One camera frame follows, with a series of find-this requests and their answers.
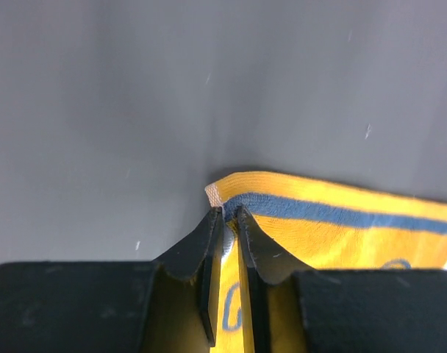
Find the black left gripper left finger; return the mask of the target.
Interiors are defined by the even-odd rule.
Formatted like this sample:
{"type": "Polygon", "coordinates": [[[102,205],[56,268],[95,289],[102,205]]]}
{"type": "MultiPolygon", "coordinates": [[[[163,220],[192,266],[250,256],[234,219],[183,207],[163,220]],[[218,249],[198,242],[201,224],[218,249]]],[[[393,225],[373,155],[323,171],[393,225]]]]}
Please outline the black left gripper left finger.
{"type": "Polygon", "coordinates": [[[151,261],[0,264],[0,352],[208,352],[223,215],[151,261]]]}

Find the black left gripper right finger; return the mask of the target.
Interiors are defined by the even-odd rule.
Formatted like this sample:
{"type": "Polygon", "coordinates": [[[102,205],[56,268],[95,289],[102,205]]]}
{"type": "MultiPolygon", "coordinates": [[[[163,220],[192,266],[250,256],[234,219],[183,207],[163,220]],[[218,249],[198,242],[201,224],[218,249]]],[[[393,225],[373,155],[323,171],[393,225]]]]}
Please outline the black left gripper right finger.
{"type": "Polygon", "coordinates": [[[318,270],[237,223],[246,352],[447,352],[447,271],[318,270]]]}

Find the yellow and blue cartoon towel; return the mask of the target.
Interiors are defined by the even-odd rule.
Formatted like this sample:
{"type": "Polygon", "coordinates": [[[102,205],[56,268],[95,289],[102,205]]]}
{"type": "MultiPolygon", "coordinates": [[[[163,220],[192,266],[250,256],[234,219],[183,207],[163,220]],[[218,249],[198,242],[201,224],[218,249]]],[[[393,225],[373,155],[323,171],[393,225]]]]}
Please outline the yellow and blue cartoon towel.
{"type": "Polygon", "coordinates": [[[261,229],[312,267],[447,270],[447,204],[268,171],[230,174],[205,189],[224,216],[217,352],[241,352],[237,221],[261,229]]]}

